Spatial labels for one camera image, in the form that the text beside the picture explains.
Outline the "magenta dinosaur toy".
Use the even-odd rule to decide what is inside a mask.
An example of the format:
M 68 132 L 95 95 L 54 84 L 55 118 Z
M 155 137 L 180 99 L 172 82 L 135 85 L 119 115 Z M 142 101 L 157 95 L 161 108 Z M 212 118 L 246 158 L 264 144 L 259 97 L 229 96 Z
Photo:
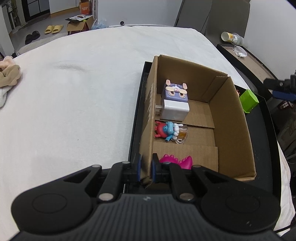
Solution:
M 193 165 L 193 160 L 191 156 L 187 156 L 179 160 L 174 155 L 165 154 L 162 158 L 160 158 L 159 162 L 160 163 L 170 162 L 170 163 L 178 164 L 182 169 L 187 169 L 187 170 L 191 169 Z

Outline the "blue smurf figurine red hat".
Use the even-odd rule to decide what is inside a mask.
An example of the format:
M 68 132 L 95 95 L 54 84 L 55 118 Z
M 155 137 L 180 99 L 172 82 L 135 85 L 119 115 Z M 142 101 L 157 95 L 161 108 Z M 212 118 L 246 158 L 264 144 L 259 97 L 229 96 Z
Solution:
M 184 124 L 171 121 L 155 121 L 154 137 L 162 138 L 166 142 L 172 141 L 177 144 L 184 144 L 188 137 L 188 127 Z

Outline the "green hexagonal container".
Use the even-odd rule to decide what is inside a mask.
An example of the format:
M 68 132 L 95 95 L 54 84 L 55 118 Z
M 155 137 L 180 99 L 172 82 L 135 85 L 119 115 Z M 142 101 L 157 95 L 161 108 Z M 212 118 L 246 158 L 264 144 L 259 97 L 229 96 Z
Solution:
M 258 98 L 249 89 L 245 90 L 239 99 L 245 113 L 250 113 L 259 104 Z

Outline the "brown cardboard box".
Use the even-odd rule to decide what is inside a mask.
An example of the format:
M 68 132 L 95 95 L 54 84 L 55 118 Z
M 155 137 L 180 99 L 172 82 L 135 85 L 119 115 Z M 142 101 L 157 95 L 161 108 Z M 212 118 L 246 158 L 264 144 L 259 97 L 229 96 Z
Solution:
M 184 121 L 188 137 L 184 144 L 154 137 L 156 116 L 166 79 L 186 83 L 190 111 Z M 178 159 L 191 156 L 193 164 L 207 167 L 239 181 L 256 177 L 255 161 L 245 113 L 230 76 L 186 60 L 155 56 L 147 78 L 139 152 L 141 179 L 152 182 L 152 154 Z

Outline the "purple cube bunny toy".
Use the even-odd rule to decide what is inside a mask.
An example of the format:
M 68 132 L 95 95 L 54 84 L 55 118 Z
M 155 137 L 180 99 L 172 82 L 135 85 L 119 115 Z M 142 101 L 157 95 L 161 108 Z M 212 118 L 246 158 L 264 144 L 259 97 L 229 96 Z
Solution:
M 177 102 L 188 102 L 187 90 L 188 87 L 186 83 L 175 84 L 169 79 L 166 79 L 162 91 L 162 99 Z

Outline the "white charger plug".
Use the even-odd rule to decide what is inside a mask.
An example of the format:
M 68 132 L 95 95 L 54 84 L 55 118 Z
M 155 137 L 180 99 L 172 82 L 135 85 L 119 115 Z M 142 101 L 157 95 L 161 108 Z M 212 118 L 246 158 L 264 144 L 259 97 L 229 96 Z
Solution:
M 184 121 L 190 107 L 187 102 L 164 99 L 161 104 L 156 105 L 155 110 L 156 116 L 162 120 Z

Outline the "black shallow tray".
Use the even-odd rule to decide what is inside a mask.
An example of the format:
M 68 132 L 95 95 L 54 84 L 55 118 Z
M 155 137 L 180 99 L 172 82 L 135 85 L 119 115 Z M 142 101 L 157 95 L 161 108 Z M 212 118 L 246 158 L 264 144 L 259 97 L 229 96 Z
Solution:
M 128 154 L 128 160 L 132 163 L 137 163 L 135 156 L 139 153 L 144 117 L 144 96 L 151 66 L 151 62 L 144 63 L 139 83 Z M 277 139 L 266 101 L 261 96 L 257 98 L 259 104 L 246 115 L 257 171 L 255 180 L 250 181 L 250 184 L 272 193 L 278 200 L 281 200 L 280 154 Z

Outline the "tipped white yellow cup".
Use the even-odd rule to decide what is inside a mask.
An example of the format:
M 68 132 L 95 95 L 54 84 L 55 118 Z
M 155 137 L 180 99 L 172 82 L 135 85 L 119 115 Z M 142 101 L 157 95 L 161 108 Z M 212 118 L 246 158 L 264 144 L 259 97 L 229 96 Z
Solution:
M 239 46 L 242 46 L 244 41 L 243 37 L 241 37 L 237 33 L 229 33 L 229 32 L 222 32 L 221 39 L 224 42 L 228 42 L 233 45 L 239 45 Z

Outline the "white bed sheet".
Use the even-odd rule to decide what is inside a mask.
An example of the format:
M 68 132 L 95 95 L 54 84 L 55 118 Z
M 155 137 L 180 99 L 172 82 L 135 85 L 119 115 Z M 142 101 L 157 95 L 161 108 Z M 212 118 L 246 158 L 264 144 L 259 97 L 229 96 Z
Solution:
M 1 108 L 1 240 L 18 228 L 13 200 L 93 164 L 128 158 L 146 61 L 166 55 L 247 83 L 200 32 L 134 26 L 90 30 L 17 56 L 22 77 Z

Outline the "grey upright panel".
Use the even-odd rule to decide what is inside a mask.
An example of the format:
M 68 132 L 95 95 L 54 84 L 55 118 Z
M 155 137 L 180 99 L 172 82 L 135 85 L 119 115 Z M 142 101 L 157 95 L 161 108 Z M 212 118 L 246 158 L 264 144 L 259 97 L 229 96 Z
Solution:
M 250 13 L 250 1 L 182 1 L 175 26 L 193 28 L 213 45 L 222 44 L 223 32 L 244 37 Z

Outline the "beige crumpled blanket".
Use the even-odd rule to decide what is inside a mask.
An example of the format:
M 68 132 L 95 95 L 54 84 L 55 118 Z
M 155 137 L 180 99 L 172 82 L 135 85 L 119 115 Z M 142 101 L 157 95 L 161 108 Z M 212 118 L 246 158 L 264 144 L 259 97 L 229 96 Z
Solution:
M 7 93 L 17 85 L 18 80 L 21 77 L 20 66 L 18 66 L 13 60 L 12 56 L 5 56 L 1 61 L 1 82 L 0 82 L 0 91 L 1 91 L 1 108 L 6 102 Z

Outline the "blue plastic bag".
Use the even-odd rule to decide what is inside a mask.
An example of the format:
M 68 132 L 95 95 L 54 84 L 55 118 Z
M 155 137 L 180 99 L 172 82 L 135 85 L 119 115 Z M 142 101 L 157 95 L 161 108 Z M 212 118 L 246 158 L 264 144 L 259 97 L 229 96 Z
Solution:
M 91 27 L 92 30 L 98 30 L 98 29 L 104 29 L 104 28 L 108 28 L 107 21 L 105 18 L 95 19 Z

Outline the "open cardboard box on floor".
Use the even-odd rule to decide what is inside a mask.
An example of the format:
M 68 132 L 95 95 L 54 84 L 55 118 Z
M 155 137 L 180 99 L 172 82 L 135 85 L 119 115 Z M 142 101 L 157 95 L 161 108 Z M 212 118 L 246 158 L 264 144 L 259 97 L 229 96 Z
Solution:
M 93 15 L 76 15 L 67 19 L 67 34 L 72 35 L 91 30 L 94 19 Z

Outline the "black slippers pair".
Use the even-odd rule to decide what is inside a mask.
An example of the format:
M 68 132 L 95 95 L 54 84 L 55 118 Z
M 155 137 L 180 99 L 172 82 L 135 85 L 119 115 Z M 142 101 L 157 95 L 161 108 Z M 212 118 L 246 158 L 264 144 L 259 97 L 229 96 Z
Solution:
M 38 31 L 33 31 L 31 34 L 28 34 L 25 38 L 25 45 L 30 44 L 34 40 L 40 37 L 40 33 Z

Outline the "orange carton box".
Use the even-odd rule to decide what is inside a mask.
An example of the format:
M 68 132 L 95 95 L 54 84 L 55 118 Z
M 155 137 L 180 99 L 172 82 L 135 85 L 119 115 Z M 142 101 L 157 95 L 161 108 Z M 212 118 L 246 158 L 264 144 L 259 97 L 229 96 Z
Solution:
M 79 2 L 80 13 L 83 15 L 92 14 L 92 1 L 91 0 L 80 0 Z

